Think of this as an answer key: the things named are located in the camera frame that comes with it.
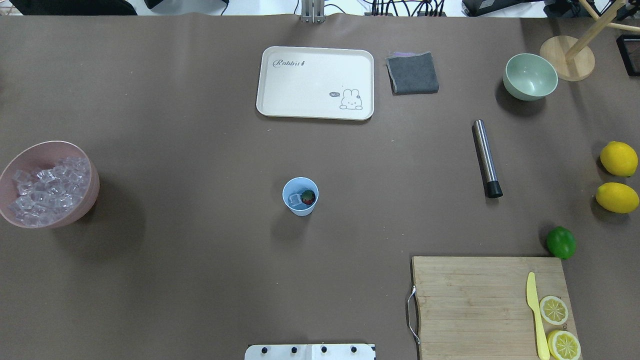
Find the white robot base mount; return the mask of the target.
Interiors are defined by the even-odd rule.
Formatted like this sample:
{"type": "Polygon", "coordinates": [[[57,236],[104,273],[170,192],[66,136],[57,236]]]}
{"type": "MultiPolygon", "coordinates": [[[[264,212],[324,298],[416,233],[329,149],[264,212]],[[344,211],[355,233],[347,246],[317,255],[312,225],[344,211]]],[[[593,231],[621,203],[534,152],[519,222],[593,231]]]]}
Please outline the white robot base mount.
{"type": "Polygon", "coordinates": [[[245,360],[375,360],[374,344],[254,344],[247,347],[245,360]]]}

